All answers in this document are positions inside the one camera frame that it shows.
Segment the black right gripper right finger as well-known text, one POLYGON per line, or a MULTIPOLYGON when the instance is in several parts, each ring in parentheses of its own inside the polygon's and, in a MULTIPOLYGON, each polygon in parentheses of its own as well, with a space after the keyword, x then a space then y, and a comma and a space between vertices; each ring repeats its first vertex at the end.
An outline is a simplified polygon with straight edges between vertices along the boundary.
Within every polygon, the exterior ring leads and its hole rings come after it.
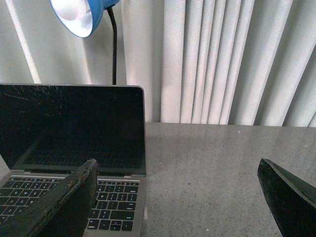
POLYGON ((274 220, 284 237, 316 235, 316 188, 269 159, 257 176, 274 220))

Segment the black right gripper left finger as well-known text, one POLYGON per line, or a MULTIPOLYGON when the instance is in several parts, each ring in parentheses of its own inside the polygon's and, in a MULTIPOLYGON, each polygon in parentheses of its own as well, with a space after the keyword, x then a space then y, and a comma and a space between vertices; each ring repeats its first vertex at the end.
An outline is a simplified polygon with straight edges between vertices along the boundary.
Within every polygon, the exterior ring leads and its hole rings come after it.
POLYGON ((0 226, 2 237, 81 237, 96 200, 97 166, 90 159, 0 226))

